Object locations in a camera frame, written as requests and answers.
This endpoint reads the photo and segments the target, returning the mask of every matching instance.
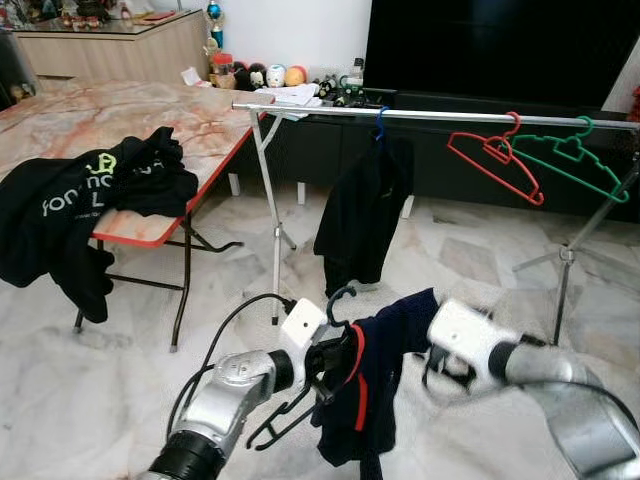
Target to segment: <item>television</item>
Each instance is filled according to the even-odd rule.
[[[365,87],[600,109],[639,35],[639,0],[373,0]]]

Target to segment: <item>clothes hanger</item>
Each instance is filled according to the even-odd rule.
[[[512,130],[508,130],[504,132],[502,135],[495,135],[493,137],[488,137],[488,138],[482,137],[480,135],[476,135],[474,133],[454,132],[449,137],[449,141],[447,142],[447,148],[449,148],[449,150],[458,154],[460,157],[464,158],[467,162],[469,162],[471,165],[476,167],[478,170],[483,172],[488,177],[492,178],[496,182],[500,183],[501,185],[511,190],[513,193],[527,200],[529,203],[536,206],[540,206],[544,203],[544,194],[540,191],[540,185],[538,184],[538,181],[533,176],[531,171],[524,165],[524,163],[522,163],[520,159],[518,159],[513,154],[513,150],[508,140],[509,136],[514,135],[520,129],[520,125],[521,125],[520,116],[515,112],[507,112],[507,115],[511,115],[515,121],[515,127]],[[454,142],[457,138],[461,138],[461,137],[473,138],[474,140],[478,140],[482,142],[482,150],[488,153],[491,157],[495,158],[496,160],[498,160],[500,163],[504,165],[512,164],[520,168],[520,170],[523,171],[523,173],[527,176],[527,178],[531,182],[531,191],[529,193],[523,192],[518,187],[512,185],[507,180],[496,175],[495,173],[490,171],[488,168],[480,165],[478,162],[473,160],[470,156],[468,156],[467,154],[462,152],[460,149],[458,149],[454,145]]]
[[[559,138],[559,137],[552,137],[552,136],[539,137],[537,135],[517,135],[511,139],[511,146],[513,148],[513,151],[524,158],[527,158],[544,167],[547,167],[556,173],[564,175],[570,180],[573,180],[574,182],[578,182],[579,184],[595,192],[598,192],[604,195],[605,197],[610,198],[618,203],[627,202],[629,200],[629,192],[625,191],[625,192],[622,192],[621,196],[618,195],[618,190],[622,185],[622,182],[620,181],[620,179],[616,176],[615,173],[613,173],[613,171],[609,167],[604,165],[593,152],[590,152],[589,150],[584,148],[584,146],[582,145],[582,139],[590,135],[591,131],[593,130],[593,121],[591,120],[591,118],[584,115],[578,118],[581,118],[582,120],[587,122],[587,129],[584,132],[576,133],[566,138]],[[571,160],[574,163],[581,163],[585,159],[591,160],[596,167],[598,167],[600,170],[603,171],[603,175],[606,174],[609,177],[610,181],[613,183],[613,188],[611,189],[611,191],[607,192],[606,190],[603,190],[602,188],[596,185],[593,185],[587,182],[586,180],[576,177],[575,175],[572,175],[569,172],[565,172],[564,170],[562,170],[560,167],[556,165],[552,165],[551,163],[545,162],[544,160],[541,160],[539,158],[534,157],[533,155],[523,152],[521,150],[521,148],[523,147],[521,144],[526,141],[533,141],[538,143],[549,142],[553,145],[552,152],[554,154],[562,158],[566,158],[567,160]],[[577,155],[572,155],[562,151],[563,147],[571,144],[573,144],[574,147],[579,152]]]
[[[351,329],[351,324],[348,320],[337,322],[333,316],[333,304],[336,300],[342,298],[345,293],[348,293],[352,297],[356,296],[356,290],[351,285],[341,287],[331,295],[331,298],[327,303],[326,310],[329,325],[334,328],[342,328],[344,330],[343,335],[330,340],[325,340],[309,348],[307,358],[305,359],[307,378],[302,391],[291,402],[282,403],[251,435],[249,435],[246,442],[247,448],[251,448],[254,440],[264,431],[267,431],[271,438],[265,443],[256,445],[255,449],[259,451],[269,448],[293,430],[298,424],[300,424],[300,422],[310,416],[313,412],[323,405],[331,403],[336,393],[338,393],[342,388],[343,384],[340,384],[334,388],[334,390],[329,390],[329,388],[324,385],[322,379],[318,378],[317,375],[323,371],[337,367],[338,364],[336,363],[336,359],[344,357],[345,354],[348,356],[348,352],[354,348],[353,342],[356,335]],[[274,420],[280,416],[290,413],[302,401],[302,399],[304,399],[304,397],[311,393],[312,388],[317,396],[316,403],[305,410],[282,430],[277,431],[273,424]]]
[[[379,142],[384,138],[384,121],[382,120],[382,113],[385,110],[389,110],[389,107],[382,107],[378,112],[378,118],[376,118],[376,126],[378,127],[378,135],[376,135],[376,142]]]

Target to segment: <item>clothes drying rack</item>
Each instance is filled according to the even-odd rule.
[[[280,105],[256,105],[249,103],[234,103],[232,104],[234,110],[246,110],[251,116],[251,126],[253,129],[253,138],[256,144],[256,150],[258,152],[258,162],[260,164],[260,170],[262,173],[262,179],[264,181],[264,187],[267,194],[267,202],[269,203],[269,210],[271,211],[271,220],[273,224],[273,293],[280,292],[280,262],[281,262],[281,243],[282,239],[287,245],[295,250],[296,244],[291,237],[286,233],[280,217],[278,215],[278,208],[275,198],[273,196],[273,187],[271,184],[271,177],[269,176],[269,167],[267,165],[266,149],[269,143],[273,140],[278,128],[283,119],[283,115],[298,113],[298,114],[310,114],[310,115],[332,115],[342,117],[368,117],[368,118],[396,118],[404,120],[423,120],[423,121],[443,121],[443,122],[476,122],[476,123],[506,123],[514,124],[516,120],[512,115],[496,115],[487,113],[463,113],[463,112],[432,112],[432,111],[420,111],[420,110],[390,110],[390,109],[364,109],[364,108],[337,108],[337,107],[288,107]],[[260,131],[260,115],[262,113],[270,113],[275,115],[275,121],[271,126],[271,129],[267,135],[263,138]],[[584,128],[588,126],[588,122],[581,118],[563,118],[563,117],[543,117],[543,116],[527,116],[523,115],[519,117],[522,125],[544,125],[544,126],[559,126],[559,127],[577,127]],[[612,130],[627,130],[638,135],[640,131],[640,123],[636,122],[624,122],[615,120],[592,120],[594,128],[612,129]],[[624,177],[619,193],[625,192],[638,177],[638,169],[640,168],[640,152],[636,151],[632,159],[632,167]],[[560,335],[560,325],[562,323],[562,316],[564,311],[564,304],[566,298],[567,285],[569,280],[569,272],[571,265],[575,260],[575,253],[577,250],[581,250],[593,258],[599,261],[605,261],[610,264],[624,265],[622,262],[610,259],[601,254],[581,249],[582,243],[588,238],[588,236],[598,227],[598,225],[604,220],[609,211],[616,205],[616,202],[612,199],[607,199],[598,211],[591,217],[591,219],[585,224],[582,230],[576,235],[575,239],[568,245],[564,245],[560,248],[558,253],[551,253],[544,255],[540,258],[524,262],[520,265],[513,267],[513,271],[520,271],[525,268],[537,265],[541,262],[553,259],[556,255],[559,256],[563,268],[560,282],[558,284],[558,297],[557,297],[557,309],[556,309],[556,325],[554,332],[553,342],[555,345],[558,343]],[[272,323],[277,325],[278,323],[278,308],[279,303],[274,301],[272,309]]]

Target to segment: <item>white cloth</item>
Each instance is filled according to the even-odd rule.
[[[322,100],[314,97],[317,88],[318,85],[315,83],[303,83],[296,87],[259,88],[256,92],[273,95],[276,99],[274,105],[283,107],[319,107],[322,105]],[[286,113],[281,115],[294,122],[307,116],[306,113]]]

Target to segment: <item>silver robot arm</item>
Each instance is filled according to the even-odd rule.
[[[474,368],[472,391],[521,385],[544,411],[552,437],[578,478],[640,478],[637,428],[621,406],[595,391],[602,388],[600,380],[574,354],[520,343],[518,334],[456,300],[440,307],[428,337]]]
[[[136,480],[210,480],[231,455],[247,416],[273,393],[305,384],[305,357],[327,327],[323,311],[301,299],[280,329],[280,350],[229,355],[171,430],[149,471]]]

